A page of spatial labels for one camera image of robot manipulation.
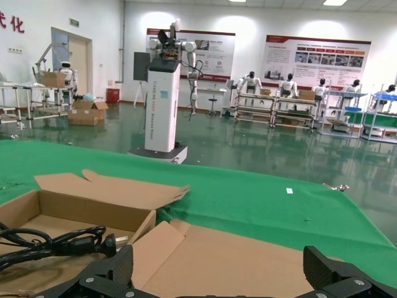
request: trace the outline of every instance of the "stool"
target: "stool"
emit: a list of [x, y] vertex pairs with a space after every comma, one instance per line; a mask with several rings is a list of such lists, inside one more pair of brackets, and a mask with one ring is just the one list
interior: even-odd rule
[[211, 110], [208, 111], [207, 114], [208, 114], [208, 116], [211, 117], [212, 115], [216, 115], [216, 112], [215, 112], [215, 110], [213, 109], [213, 105], [214, 105], [214, 102], [217, 102], [218, 100], [217, 100], [216, 98], [210, 98], [209, 101], [212, 102], [212, 105], [211, 105]]

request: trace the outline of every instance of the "red trash can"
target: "red trash can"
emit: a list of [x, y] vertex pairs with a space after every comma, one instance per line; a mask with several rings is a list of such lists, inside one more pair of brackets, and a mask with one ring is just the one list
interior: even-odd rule
[[106, 89], [106, 103], [116, 104], [120, 100], [120, 89]]

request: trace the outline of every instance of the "white wall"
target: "white wall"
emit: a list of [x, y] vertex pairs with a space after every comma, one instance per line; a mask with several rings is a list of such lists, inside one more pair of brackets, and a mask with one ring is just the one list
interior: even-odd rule
[[[119, 79], [119, 0], [0, 0], [0, 11], [7, 17], [7, 28], [0, 27], [0, 71], [9, 81], [33, 81], [32, 67], [51, 43], [51, 27], [92, 40], [94, 95], [105, 96], [108, 80]], [[24, 21], [25, 34], [12, 30], [13, 15]], [[71, 26], [69, 18], [80, 21], [80, 27]], [[24, 54], [9, 53], [8, 47], [22, 48]], [[52, 69], [51, 51], [47, 57]], [[12, 98], [7, 104], [14, 104]]]
[[[397, 14], [128, 3], [123, 100], [135, 98], [138, 82], [132, 80], [133, 52], [145, 51], [146, 28], [166, 29], [176, 18], [181, 19], [184, 30], [236, 33], [233, 79], [252, 70], [262, 73], [267, 34], [371, 41], [364, 86], [371, 89], [373, 84], [389, 85], [396, 78]], [[210, 88], [213, 83], [199, 82], [199, 87]], [[182, 80], [180, 106], [189, 104], [188, 89]], [[209, 97], [199, 95], [199, 107], [208, 109]]]

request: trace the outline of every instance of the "ceiling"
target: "ceiling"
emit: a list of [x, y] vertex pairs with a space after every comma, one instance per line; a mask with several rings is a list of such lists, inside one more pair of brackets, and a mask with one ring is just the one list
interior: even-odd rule
[[241, 6], [282, 9], [314, 9], [322, 11], [397, 12], [397, 0], [347, 0], [342, 6], [324, 6], [325, 0], [127, 0], [130, 2], [191, 4], [205, 6]]

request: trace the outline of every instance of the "exit sign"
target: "exit sign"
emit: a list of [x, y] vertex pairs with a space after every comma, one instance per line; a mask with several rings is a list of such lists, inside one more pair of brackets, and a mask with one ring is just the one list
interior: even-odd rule
[[80, 22], [78, 20], [70, 19], [70, 24], [75, 27], [80, 27]]

